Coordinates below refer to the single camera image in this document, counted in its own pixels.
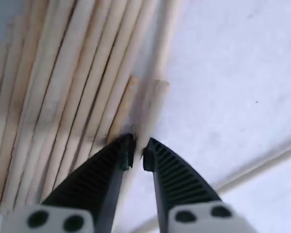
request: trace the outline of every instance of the black ridged grip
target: black ridged grip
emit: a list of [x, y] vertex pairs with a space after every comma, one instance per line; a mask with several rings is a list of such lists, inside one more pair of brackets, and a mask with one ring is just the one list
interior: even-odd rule
[[157, 140], [151, 138], [143, 156], [144, 170], [154, 173], [160, 232], [167, 232], [173, 207], [221, 200], [187, 162]]
[[131, 134], [119, 137], [71, 173], [43, 204], [88, 210], [95, 232], [111, 232], [122, 174], [131, 166], [134, 148]]

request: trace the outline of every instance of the white plastic part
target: white plastic part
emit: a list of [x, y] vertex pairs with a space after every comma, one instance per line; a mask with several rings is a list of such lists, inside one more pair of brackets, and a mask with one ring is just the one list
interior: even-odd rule
[[[39, 213], [39, 218], [35, 218], [32, 222], [32, 216]], [[78, 230], [69, 231], [65, 227], [70, 226], [79, 227]], [[93, 219], [89, 211], [49, 207], [44, 205], [30, 205], [25, 208], [16, 209], [9, 214], [2, 223], [0, 233], [94, 233]]]
[[168, 233], [257, 233], [221, 201], [174, 207], [169, 212], [168, 228]]

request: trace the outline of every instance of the bundle of wooden dowels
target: bundle of wooden dowels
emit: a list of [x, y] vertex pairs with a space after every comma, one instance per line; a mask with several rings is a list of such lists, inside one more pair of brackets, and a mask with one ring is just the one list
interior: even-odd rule
[[[134, 62], [157, 1], [23, 0], [0, 42], [2, 214], [45, 198], [122, 133], [139, 88]], [[139, 157], [169, 88], [161, 67], [173, 24], [158, 45], [163, 62], [142, 109]]]

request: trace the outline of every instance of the hole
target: hole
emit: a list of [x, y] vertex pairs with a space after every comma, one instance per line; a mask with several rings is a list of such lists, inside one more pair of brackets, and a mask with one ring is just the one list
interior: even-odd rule
[[212, 208], [211, 215], [214, 217], [231, 217], [232, 213], [224, 206], [216, 206]]
[[175, 220], [178, 222], [195, 222], [197, 217], [191, 211], [179, 211], [175, 215]]
[[45, 210], [36, 211], [28, 218], [28, 226], [30, 228], [41, 227], [47, 222], [48, 216], [49, 214]]
[[72, 215], [64, 221], [63, 228], [67, 232], [76, 232], [83, 227], [84, 219], [79, 215]]

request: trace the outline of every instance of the white surface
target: white surface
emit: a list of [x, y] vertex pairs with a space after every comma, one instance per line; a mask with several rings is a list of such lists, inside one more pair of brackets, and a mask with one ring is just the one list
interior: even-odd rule
[[[291, 139], [291, 0], [183, 1], [167, 74], [171, 94], [155, 137], [208, 182], [217, 183]], [[14, 2], [0, 0], [0, 20]], [[150, 53], [152, 42], [147, 41], [141, 56]], [[136, 74], [144, 73], [138, 67]], [[291, 186], [290, 172], [281, 171], [286, 175], [282, 184]], [[278, 176], [268, 176], [272, 182], [260, 187], [269, 194], [281, 193]], [[150, 173], [141, 171], [134, 184], [121, 232], [155, 214]], [[263, 192], [255, 185], [239, 192], [259, 205], [250, 205], [244, 195], [231, 198], [243, 213], [248, 208], [245, 214], [261, 233], [282, 232], [283, 220], [291, 223], [291, 190], [286, 190], [277, 205], [263, 205]]]

